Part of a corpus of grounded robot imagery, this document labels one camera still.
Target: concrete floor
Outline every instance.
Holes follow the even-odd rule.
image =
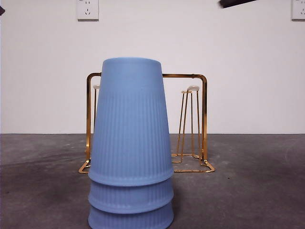
[[[173,176],[169,229],[305,228],[305,135],[209,135],[208,146],[214,173]],[[88,229],[84,147],[85,135],[1,135],[1,228]]]

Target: electrical outlet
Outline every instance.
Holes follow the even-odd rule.
[[[305,20],[305,0],[292,0],[292,20]]]
[[[99,0],[76,0],[77,19],[81,21],[99,20]]]

